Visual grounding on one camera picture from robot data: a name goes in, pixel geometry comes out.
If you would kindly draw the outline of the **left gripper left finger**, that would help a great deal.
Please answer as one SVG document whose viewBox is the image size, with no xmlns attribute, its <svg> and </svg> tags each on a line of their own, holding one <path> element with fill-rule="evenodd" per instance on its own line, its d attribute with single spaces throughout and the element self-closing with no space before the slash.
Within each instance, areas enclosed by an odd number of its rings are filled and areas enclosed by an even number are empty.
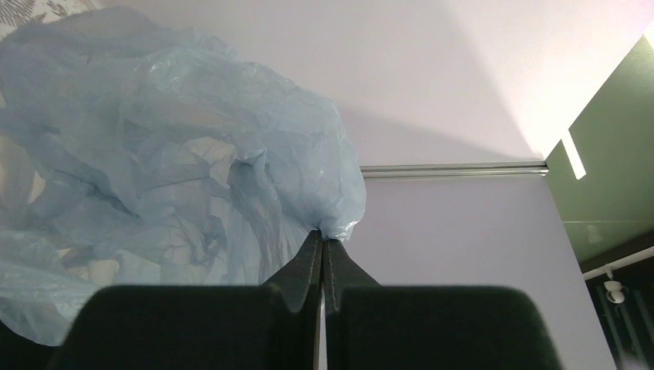
<svg viewBox="0 0 654 370">
<path fill-rule="evenodd" d="M 52 369 L 315 369 L 322 235 L 260 285 L 116 285 L 73 322 Z"/>
</svg>

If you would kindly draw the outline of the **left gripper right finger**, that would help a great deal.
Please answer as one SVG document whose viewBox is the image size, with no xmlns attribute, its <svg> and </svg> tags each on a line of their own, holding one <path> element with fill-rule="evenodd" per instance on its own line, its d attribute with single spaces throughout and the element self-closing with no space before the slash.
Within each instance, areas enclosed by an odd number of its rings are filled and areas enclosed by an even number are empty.
<svg viewBox="0 0 654 370">
<path fill-rule="evenodd" d="M 322 252 L 330 369 L 560 369 L 532 300 L 500 286 L 383 286 L 341 242 Z"/>
</svg>

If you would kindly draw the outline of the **light blue plastic trash bag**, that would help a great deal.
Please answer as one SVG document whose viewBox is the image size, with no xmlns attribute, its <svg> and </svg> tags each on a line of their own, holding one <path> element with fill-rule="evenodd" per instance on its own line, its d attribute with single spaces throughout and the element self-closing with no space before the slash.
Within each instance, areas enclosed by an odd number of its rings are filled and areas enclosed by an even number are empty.
<svg viewBox="0 0 654 370">
<path fill-rule="evenodd" d="M 62 343 L 99 289 L 257 285 L 366 188 L 333 101 L 127 7 L 1 42 L 1 321 Z"/>
</svg>

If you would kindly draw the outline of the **floral patterned table mat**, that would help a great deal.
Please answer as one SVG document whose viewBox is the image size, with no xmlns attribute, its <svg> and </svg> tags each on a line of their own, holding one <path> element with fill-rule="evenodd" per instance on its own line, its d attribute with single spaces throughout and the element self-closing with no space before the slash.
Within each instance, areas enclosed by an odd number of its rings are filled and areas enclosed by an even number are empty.
<svg viewBox="0 0 654 370">
<path fill-rule="evenodd" d="M 1 39 L 30 22 L 54 22 L 102 7 L 101 1 L 88 0 L 1 0 Z"/>
</svg>

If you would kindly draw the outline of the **aluminium frame post right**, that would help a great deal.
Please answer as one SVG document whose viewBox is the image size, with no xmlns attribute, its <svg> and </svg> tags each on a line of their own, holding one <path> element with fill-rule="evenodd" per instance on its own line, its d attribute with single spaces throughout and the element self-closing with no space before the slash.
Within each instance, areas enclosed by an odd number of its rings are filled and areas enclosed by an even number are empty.
<svg viewBox="0 0 654 370">
<path fill-rule="evenodd" d="M 361 166 L 367 180 L 422 180 L 439 177 L 544 176 L 548 166 L 543 161 L 504 163 L 450 163 Z"/>
</svg>

